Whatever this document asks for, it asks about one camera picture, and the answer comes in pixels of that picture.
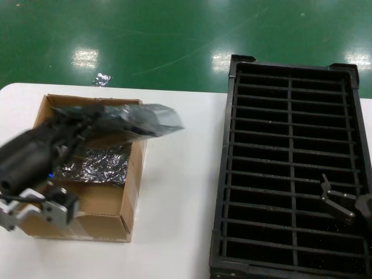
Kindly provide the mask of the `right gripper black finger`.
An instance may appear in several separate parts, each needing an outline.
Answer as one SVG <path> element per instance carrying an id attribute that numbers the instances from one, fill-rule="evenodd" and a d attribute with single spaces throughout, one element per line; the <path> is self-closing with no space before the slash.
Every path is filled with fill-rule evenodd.
<path id="1" fill-rule="evenodd" d="M 323 193 L 321 195 L 321 204 L 325 212 L 346 225 L 351 226 L 356 217 L 356 214 L 353 212 L 356 196 L 332 190 L 327 176 L 322 174 L 322 178 L 321 188 Z"/>

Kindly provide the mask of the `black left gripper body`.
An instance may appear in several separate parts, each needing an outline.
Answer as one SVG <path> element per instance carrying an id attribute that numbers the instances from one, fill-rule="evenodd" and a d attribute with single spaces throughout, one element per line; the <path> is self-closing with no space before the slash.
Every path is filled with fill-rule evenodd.
<path id="1" fill-rule="evenodd" d="M 69 154 L 71 129 L 44 123 L 1 147 L 1 194 L 18 195 L 47 179 Z"/>

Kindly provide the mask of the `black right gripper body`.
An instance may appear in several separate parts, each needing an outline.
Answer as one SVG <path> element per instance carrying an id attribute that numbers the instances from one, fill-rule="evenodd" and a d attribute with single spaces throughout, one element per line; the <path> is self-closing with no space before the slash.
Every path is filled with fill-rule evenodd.
<path id="1" fill-rule="evenodd" d="M 364 218 L 371 218 L 371 194 L 359 196 L 355 202 L 355 208 Z"/>

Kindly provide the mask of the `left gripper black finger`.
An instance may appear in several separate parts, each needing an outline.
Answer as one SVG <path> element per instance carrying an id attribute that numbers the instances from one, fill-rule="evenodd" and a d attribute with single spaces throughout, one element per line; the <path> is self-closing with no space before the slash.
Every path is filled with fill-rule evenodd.
<path id="1" fill-rule="evenodd" d="M 63 125 L 65 131 L 81 130 L 93 126 L 101 117 L 100 109 L 63 109 Z"/>
<path id="2" fill-rule="evenodd" d="M 86 127 L 82 130 L 74 131 L 66 140 L 67 153 L 73 154 L 92 134 L 92 128 Z"/>

